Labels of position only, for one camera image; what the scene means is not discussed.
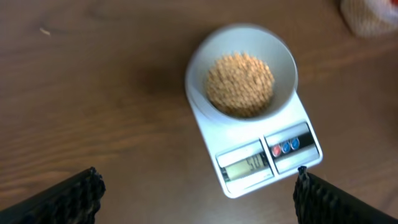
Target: scale button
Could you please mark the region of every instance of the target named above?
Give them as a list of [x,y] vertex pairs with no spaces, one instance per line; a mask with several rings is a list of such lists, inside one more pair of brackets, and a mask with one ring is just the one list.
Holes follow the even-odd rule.
[[280,145],[276,145],[272,147],[272,155],[274,155],[275,157],[280,156],[280,153],[282,151],[280,150]]
[[282,152],[288,153],[290,151],[290,144],[289,142],[282,143]]
[[290,145],[292,146],[293,150],[296,150],[300,147],[300,141],[298,138],[293,138],[292,140],[290,140]]

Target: white kitchen scale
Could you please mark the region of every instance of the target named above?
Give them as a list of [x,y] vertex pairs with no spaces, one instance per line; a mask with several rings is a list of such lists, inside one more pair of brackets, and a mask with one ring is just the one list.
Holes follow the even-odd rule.
[[[209,69],[226,54],[246,52],[268,64],[274,96],[264,114],[233,118],[207,99]],[[322,150],[296,93],[297,68],[288,48],[268,30],[247,24],[211,34],[193,55],[187,97],[226,196],[236,198],[321,162]]]

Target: blue button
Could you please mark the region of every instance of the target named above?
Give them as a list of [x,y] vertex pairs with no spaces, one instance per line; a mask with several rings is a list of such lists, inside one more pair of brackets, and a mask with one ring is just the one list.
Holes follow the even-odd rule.
[[296,150],[300,147],[300,141],[298,138],[293,138],[292,140],[290,140],[290,144],[292,145],[293,150]]
[[289,142],[282,143],[282,152],[288,153],[290,151],[290,144]]

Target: lentils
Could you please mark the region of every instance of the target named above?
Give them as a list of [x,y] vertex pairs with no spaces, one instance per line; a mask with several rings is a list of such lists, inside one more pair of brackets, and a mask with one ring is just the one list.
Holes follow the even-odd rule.
[[274,77],[263,61],[246,53],[218,59],[208,73],[205,88],[221,112],[239,118],[259,115],[271,102]]

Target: table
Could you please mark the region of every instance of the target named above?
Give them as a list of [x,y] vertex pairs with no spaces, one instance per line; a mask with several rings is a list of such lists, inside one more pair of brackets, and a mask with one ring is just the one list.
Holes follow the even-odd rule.
[[296,177],[221,191],[185,97],[215,29],[290,47],[325,157],[310,172],[398,217],[398,34],[354,37],[333,0],[0,2],[0,209],[94,166],[97,223],[296,223]]

